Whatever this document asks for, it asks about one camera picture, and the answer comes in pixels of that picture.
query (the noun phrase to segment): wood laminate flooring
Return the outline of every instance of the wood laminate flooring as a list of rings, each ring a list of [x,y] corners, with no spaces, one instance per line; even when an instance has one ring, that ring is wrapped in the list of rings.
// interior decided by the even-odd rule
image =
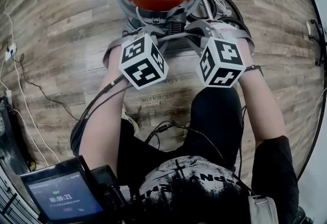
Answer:
[[[6,0],[0,0],[1,12]],[[310,120],[323,90],[323,71],[315,66],[319,45],[308,39],[306,22],[315,18],[310,0],[233,0],[244,16],[255,42],[254,60],[262,65],[266,81],[280,105],[292,151]],[[105,74],[102,57],[108,44],[121,36],[125,15],[115,0],[9,0],[18,58],[25,55],[27,78],[53,99],[64,102],[79,117],[96,95]],[[7,16],[0,17],[0,61],[11,42]],[[161,121],[173,119],[184,125],[190,119],[192,99],[202,89],[195,72],[198,56],[189,48],[165,54],[170,71],[165,81],[141,91],[127,91],[125,105],[140,126],[140,138]],[[19,90],[13,62],[3,68],[3,82],[13,91],[19,110],[51,164],[56,158],[35,130]],[[61,105],[46,100],[40,90],[22,80],[28,105],[47,144],[61,161],[73,156],[69,136],[75,121]],[[243,94],[238,87],[242,104]],[[321,101],[293,158],[299,172],[311,147]],[[28,148],[38,167],[45,162],[20,122]],[[171,128],[160,134],[161,149],[170,151],[183,143],[183,130]],[[250,183],[254,137],[245,116],[242,179]]]

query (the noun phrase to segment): person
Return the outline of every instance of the person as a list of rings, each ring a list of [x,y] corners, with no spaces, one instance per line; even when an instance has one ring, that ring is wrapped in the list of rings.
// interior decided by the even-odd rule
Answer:
[[[238,46],[244,64],[253,65],[247,41],[238,39]],[[99,90],[121,75],[120,54],[120,46],[110,53]],[[279,223],[292,223],[298,187],[283,115],[259,70],[243,73],[239,83],[256,145],[251,188],[255,194],[273,198]],[[122,80],[94,106],[127,86],[128,81]],[[121,119],[124,94],[111,98],[83,122],[84,132],[72,140],[78,142],[74,154],[83,155],[90,169],[109,165],[119,184],[128,185],[142,201],[144,223],[250,223],[249,191],[233,172],[243,135],[236,90],[204,88],[199,92],[191,107],[193,130],[171,152],[134,137],[137,125],[125,112],[127,119]]]

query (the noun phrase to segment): black hose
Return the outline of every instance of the black hose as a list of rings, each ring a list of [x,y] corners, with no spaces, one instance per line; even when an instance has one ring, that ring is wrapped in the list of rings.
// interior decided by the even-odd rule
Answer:
[[[235,12],[235,15],[236,15],[237,19],[239,21],[241,21],[241,22],[244,22],[243,17],[242,17],[242,14],[241,14],[240,10],[237,8],[236,4],[232,0],[225,0],[225,1],[230,5],[230,7]],[[188,16],[188,18],[189,18],[189,20],[194,21],[194,20],[198,20],[198,19],[207,19],[208,17],[206,16],[204,18],[199,18],[199,17],[197,17],[197,16],[195,16],[193,14],[190,14]]]
[[[210,6],[210,9],[211,9],[211,12],[213,14],[213,16],[216,16],[217,15],[217,5],[216,5],[216,2],[215,0],[208,0],[208,3],[209,3],[209,6]],[[192,21],[195,21],[195,20],[199,20],[199,19],[208,19],[208,17],[198,17],[198,16],[195,16],[194,14],[190,14],[188,16],[188,20],[190,22]]]
[[[247,34],[251,37],[251,33],[250,33],[248,27],[243,22],[240,22],[239,20],[237,20],[234,17],[223,16],[223,17],[219,18],[218,21],[236,24],[239,26],[239,28],[241,30],[244,30],[245,32],[247,32]]]

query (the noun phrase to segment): timer display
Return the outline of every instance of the timer display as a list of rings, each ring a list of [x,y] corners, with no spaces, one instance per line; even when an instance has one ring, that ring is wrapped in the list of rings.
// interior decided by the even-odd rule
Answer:
[[[28,185],[49,220],[70,219],[103,211],[79,172]]]

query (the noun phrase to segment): black pants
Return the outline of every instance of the black pants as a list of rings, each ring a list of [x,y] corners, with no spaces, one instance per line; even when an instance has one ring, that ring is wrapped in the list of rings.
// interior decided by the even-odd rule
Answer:
[[[232,169],[243,135],[242,108],[236,90],[205,88],[199,92],[192,102],[190,128],[206,135],[220,151],[227,167]],[[77,155],[79,143],[74,146],[73,152]],[[225,166],[216,149],[201,134],[189,130],[180,148],[163,152],[134,137],[133,125],[122,119],[118,154],[120,185],[138,185],[163,162],[186,155],[201,156]]]

